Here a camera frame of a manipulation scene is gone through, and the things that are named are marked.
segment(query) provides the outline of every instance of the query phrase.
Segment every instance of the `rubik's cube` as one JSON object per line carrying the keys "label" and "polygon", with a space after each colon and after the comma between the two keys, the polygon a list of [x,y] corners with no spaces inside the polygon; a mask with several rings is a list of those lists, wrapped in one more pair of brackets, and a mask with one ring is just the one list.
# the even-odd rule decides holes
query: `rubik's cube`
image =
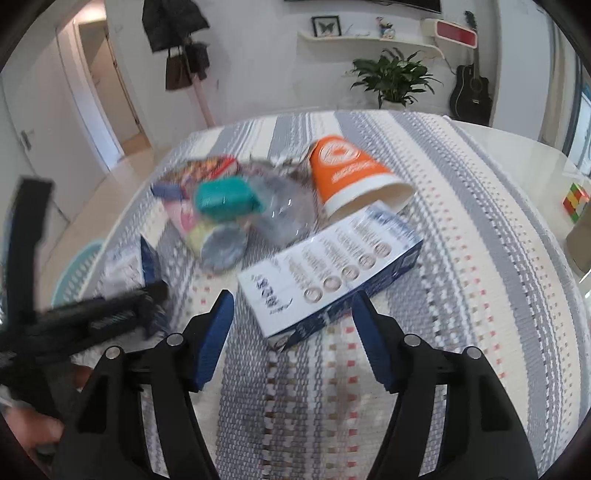
{"label": "rubik's cube", "polygon": [[569,213],[573,222],[576,223],[579,217],[583,214],[583,209],[589,202],[589,194],[581,185],[573,183],[570,186],[570,190],[562,204],[566,211]]}

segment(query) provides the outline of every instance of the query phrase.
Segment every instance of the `wall shelf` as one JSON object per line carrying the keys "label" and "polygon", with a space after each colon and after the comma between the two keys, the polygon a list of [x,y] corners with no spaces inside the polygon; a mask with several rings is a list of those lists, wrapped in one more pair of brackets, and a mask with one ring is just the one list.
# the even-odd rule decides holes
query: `wall shelf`
{"label": "wall shelf", "polygon": [[399,45],[413,46],[417,50],[422,50],[431,58],[445,58],[443,52],[435,45],[429,43],[421,43],[418,41],[405,40],[403,38],[379,38],[379,37],[364,37],[357,35],[344,35],[341,37],[315,37],[307,32],[299,31],[300,38],[311,42],[344,42],[344,41],[373,41],[381,43],[394,43]]}

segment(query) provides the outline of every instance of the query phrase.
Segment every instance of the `black guitar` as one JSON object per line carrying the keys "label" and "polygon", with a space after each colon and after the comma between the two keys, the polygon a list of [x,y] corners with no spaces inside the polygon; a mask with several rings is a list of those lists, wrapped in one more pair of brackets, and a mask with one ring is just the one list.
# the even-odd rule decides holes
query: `black guitar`
{"label": "black guitar", "polygon": [[[472,12],[464,12],[470,28],[476,31]],[[488,126],[491,119],[492,98],[488,94],[488,78],[480,76],[478,48],[474,49],[474,63],[457,68],[457,84],[449,99],[455,120]]]}

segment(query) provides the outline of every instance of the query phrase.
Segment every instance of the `framed butterfly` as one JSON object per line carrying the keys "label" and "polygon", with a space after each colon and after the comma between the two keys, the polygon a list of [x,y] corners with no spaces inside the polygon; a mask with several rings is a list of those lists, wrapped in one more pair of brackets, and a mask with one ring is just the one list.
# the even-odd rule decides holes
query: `framed butterfly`
{"label": "framed butterfly", "polygon": [[312,17],[315,37],[340,37],[340,21],[338,15],[329,17]]}

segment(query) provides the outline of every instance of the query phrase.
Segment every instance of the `human hand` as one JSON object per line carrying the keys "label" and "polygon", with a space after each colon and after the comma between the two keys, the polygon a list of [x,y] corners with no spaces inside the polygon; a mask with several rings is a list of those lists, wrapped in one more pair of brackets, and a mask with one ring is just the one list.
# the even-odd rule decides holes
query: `human hand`
{"label": "human hand", "polygon": [[34,460],[37,446],[59,442],[64,432],[62,422],[42,415],[31,407],[10,407],[4,415],[4,420],[18,443]]}

